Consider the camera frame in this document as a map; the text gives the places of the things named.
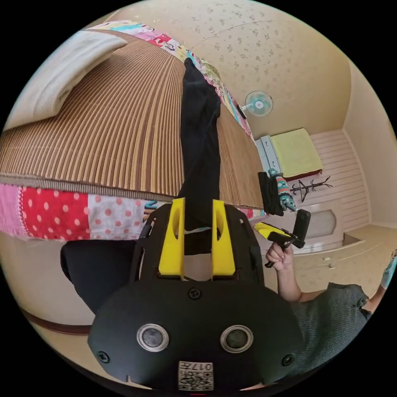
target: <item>wall fan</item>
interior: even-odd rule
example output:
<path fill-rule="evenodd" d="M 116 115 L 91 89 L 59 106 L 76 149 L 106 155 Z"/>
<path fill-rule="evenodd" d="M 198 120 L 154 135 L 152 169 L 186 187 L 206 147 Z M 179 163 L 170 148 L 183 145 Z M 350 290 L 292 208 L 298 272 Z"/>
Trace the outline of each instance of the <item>wall fan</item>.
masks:
<path fill-rule="evenodd" d="M 245 98 L 242 111 L 249 111 L 254 116 L 266 116 L 273 109 L 273 99 L 263 91 L 252 91 Z"/>

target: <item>drawer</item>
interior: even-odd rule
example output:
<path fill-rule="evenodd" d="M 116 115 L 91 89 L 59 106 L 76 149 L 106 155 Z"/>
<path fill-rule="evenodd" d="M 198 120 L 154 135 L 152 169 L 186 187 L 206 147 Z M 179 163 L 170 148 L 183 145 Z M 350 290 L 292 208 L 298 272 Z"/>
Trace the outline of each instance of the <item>drawer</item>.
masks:
<path fill-rule="evenodd" d="M 277 172 L 282 173 L 282 169 L 279 165 L 278 158 L 276 156 L 276 152 L 273 148 L 270 137 L 268 135 L 263 136 L 261 138 L 261 141 L 263 144 L 263 148 L 265 149 L 266 157 L 269 162 L 269 168 L 274 168 Z"/>
<path fill-rule="evenodd" d="M 264 172 L 268 173 L 269 168 L 270 168 L 270 164 L 269 164 L 269 160 L 266 157 L 266 155 L 264 157 L 261 157 L 261 163 L 262 163 L 262 167 Z"/>
<path fill-rule="evenodd" d="M 255 141 L 255 144 L 256 148 L 258 149 L 259 157 L 265 157 L 266 153 L 262 141 L 258 139 L 257 141 Z"/>

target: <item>handheld camera device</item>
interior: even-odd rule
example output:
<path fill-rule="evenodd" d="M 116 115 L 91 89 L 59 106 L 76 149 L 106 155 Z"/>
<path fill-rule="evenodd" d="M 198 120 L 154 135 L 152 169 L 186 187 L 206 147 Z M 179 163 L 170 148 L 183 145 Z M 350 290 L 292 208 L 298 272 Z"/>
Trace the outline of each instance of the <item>handheld camera device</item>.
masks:
<path fill-rule="evenodd" d="M 292 233 L 264 222 L 257 223 L 254 225 L 254 228 L 261 236 L 269 241 L 276 242 L 283 250 L 287 249 L 291 244 L 298 248 L 303 248 L 310 224 L 310 217 L 311 214 L 309 211 L 298 210 Z M 273 263 L 267 262 L 265 266 L 271 268 Z"/>
<path fill-rule="evenodd" d="M 162 391 L 236 391 L 294 366 L 303 339 L 290 305 L 263 283 L 246 216 L 213 201 L 212 277 L 184 278 L 184 198 L 153 211 L 128 285 L 98 310 L 88 344 L 111 376 Z"/>

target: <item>red polka dot fabric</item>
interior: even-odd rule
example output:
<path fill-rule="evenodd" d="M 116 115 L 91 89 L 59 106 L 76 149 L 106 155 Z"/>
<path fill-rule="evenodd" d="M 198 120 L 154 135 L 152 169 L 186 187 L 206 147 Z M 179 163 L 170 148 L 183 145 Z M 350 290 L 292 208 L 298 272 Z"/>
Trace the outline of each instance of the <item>red polka dot fabric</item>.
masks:
<path fill-rule="evenodd" d="M 27 233 L 41 239 L 90 239 L 88 195 L 22 188 L 22 219 Z"/>

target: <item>person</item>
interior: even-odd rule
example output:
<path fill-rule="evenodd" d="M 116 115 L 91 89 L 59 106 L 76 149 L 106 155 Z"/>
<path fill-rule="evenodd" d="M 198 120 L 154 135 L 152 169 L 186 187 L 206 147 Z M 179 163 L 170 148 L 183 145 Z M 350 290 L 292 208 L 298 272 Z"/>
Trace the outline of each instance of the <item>person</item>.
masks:
<path fill-rule="evenodd" d="M 378 307 L 397 264 L 397 249 L 392 253 L 376 293 L 369 298 L 356 284 L 330 282 L 327 289 L 302 292 L 297 283 L 292 247 L 283 251 L 273 243 L 266 254 L 277 272 L 278 294 L 291 303 L 304 339 L 288 376 L 303 375 L 340 353 L 361 331 Z M 264 387 L 256 385 L 248 389 Z"/>

